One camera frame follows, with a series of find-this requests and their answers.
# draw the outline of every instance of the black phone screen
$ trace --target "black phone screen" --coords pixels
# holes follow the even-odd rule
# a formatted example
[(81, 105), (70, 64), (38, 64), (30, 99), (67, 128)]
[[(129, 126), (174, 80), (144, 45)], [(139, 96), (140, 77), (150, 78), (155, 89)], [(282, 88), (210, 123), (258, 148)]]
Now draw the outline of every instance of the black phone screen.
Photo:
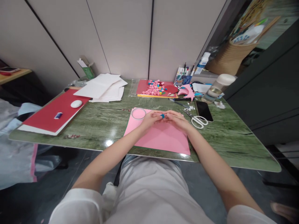
[(5, 71), (5, 72), (10, 72), (10, 71), (13, 71), (13, 70), (16, 70), (17, 68), (11, 68), (11, 67), (4, 67), (4, 68), (1, 68), (0, 70), (1, 71)]
[(208, 121), (214, 121), (207, 103), (196, 101), (196, 107), (199, 116), (204, 117)]

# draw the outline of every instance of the gray floor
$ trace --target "gray floor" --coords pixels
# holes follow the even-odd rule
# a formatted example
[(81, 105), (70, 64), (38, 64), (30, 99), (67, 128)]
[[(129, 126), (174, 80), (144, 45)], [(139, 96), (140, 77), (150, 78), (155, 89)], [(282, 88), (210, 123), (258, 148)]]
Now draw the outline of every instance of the gray floor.
[[(53, 148), (49, 153), (59, 154), (68, 160), (68, 169), (50, 171), (37, 183), (16, 184), (1, 190), (0, 223), (48, 223), (55, 206), (87, 165), (99, 154), (97, 151), (58, 147)], [(216, 224), (226, 223), (224, 205), (203, 167), (196, 163), (180, 163), (190, 195), (212, 221)], [(106, 183), (114, 181), (118, 167), (119, 164), (105, 176), (101, 193)], [(267, 216), (276, 223), (289, 223), (285, 218), (273, 213), (269, 203), (275, 201), (289, 206), (298, 206), (298, 194), (294, 190), (264, 185), (262, 177), (255, 170), (234, 168), (234, 171)]]

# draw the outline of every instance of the plastic bottle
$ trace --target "plastic bottle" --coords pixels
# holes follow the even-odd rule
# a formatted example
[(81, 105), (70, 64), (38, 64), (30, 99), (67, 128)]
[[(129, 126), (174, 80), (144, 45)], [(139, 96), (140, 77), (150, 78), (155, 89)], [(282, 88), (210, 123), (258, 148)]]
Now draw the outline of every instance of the plastic bottle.
[(207, 104), (213, 103), (214, 100), (219, 97), (219, 95), (223, 93), (223, 91), (226, 90), (226, 88), (235, 80), (235, 76), (229, 74), (221, 74), (202, 97), (202, 102), (206, 102)]
[(211, 53), (209, 53), (209, 52), (205, 52), (203, 54), (202, 58), (200, 59), (198, 65), (196, 66), (196, 69), (194, 71), (195, 75), (199, 75), (201, 73), (201, 71), (206, 66), (207, 62), (209, 61), (209, 56), (210, 55), (211, 55)]

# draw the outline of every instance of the forearm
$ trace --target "forearm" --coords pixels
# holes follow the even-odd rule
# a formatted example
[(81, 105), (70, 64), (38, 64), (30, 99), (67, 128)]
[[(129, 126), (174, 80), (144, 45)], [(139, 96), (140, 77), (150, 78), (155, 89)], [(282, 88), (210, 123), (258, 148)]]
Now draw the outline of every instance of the forearm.
[(144, 130), (138, 127), (106, 148), (87, 166), (72, 188), (87, 188), (98, 191), (103, 176), (123, 159), (144, 133)]
[(226, 210), (229, 211), (231, 207), (242, 204), (263, 213), (236, 173), (204, 137), (193, 127), (187, 131), (187, 135), (203, 168), (218, 189)]

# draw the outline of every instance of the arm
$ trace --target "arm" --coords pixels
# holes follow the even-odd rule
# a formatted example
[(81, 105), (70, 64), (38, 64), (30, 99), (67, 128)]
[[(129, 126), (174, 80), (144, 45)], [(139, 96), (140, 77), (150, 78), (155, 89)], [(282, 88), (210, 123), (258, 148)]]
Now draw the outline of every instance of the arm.
[(86, 167), (72, 188), (86, 188), (99, 191), (105, 174), (125, 157), (135, 143), (146, 133), (148, 128), (162, 119), (157, 113), (161, 114), (162, 112), (153, 110), (148, 113), (139, 127), (101, 152)]
[(227, 212), (235, 205), (246, 205), (263, 213), (236, 173), (204, 137), (180, 113), (172, 110), (164, 113), (167, 114), (168, 122), (174, 123), (187, 134), (203, 168), (216, 186)]

